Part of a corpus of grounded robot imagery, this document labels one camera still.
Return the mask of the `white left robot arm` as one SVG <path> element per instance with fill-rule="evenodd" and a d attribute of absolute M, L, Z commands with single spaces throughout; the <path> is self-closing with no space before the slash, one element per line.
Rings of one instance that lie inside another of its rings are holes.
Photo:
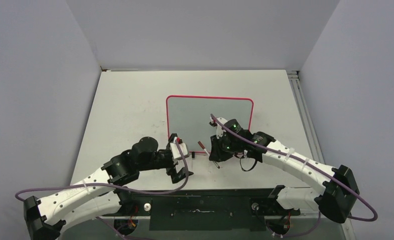
<path fill-rule="evenodd" d="M 23 214 L 30 238 L 56 240 L 68 228 L 92 218 L 118 212 L 129 215 L 139 207 L 132 199 L 137 190 L 127 185 L 136 181 L 140 172 L 160 169 L 166 170 L 174 184 L 187 182 L 192 172 L 187 165 L 177 171 L 176 165 L 189 155 L 187 145 L 175 133 L 164 149 L 159 149 L 156 139 L 146 136 L 76 184 L 54 187 L 55 193 L 45 197 L 24 199 Z"/>

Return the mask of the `white whiteboard marker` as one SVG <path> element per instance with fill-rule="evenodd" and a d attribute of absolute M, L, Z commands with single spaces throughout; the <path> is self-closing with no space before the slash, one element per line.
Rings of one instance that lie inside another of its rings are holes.
<path fill-rule="evenodd" d="M 210 153 L 208 152 L 207 148 L 202 149 L 202 150 L 205 152 L 205 154 L 206 154 L 207 157 L 209 158 L 209 157 L 210 157 Z M 221 168 L 217 162 L 212 161 L 212 160 L 210 160 L 210 161 L 215 165 L 215 167 L 216 167 L 217 169 L 220 169 L 220 168 Z"/>

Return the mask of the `brown marker cap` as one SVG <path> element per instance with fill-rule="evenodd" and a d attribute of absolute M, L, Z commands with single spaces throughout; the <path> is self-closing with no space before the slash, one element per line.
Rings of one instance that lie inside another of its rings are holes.
<path fill-rule="evenodd" d="M 197 143 L 203 150 L 206 149 L 206 147 L 203 145 L 203 143 L 201 141 L 198 141 Z"/>

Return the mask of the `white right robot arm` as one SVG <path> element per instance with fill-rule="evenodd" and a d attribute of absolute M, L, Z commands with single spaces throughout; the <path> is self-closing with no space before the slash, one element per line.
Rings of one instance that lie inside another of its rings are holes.
<path fill-rule="evenodd" d="M 236 119 L 212 118 L 216 129 L 211 136 L 209 159 L 224 162 L 241 155 L 282 170 L 309 187 L 277 186 L 268 199 L 268 209 L 274 214 L 285 210 L 320 211 L 329 220 L 342 224 L 351 215 L 360 194 L 353 171 L 345 166 L 333 167 L 297 153 L 274 137 L 243 129 Z"/>

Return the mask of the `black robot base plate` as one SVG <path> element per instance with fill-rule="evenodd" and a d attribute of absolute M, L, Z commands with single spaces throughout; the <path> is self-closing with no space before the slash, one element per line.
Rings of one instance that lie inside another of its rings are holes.
<path fill-rule="evenodd" d="M 263 231 L 263 217 L 285 220 L 300 215 L 275 200 L 274 188 L 180 190 L 170 195 L 122 193 L 113 217 L 149 220 L 151 231 Z"/>

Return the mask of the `pink framed whiteboard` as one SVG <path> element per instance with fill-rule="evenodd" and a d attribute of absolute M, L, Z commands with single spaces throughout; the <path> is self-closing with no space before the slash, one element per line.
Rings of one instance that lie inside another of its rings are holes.
<path fill-rule="evenodd" d="M 236 119 L 247 130 L 254 109 L 254 101 L 247 97 L 169 95 L 165 104 L 168 135 L 177 134 L 195 153 L 204 152 L 198 142 L 211 150 L 210 137 L 217 132 L 210 125 L 211 114 L 227 121 Z"/>

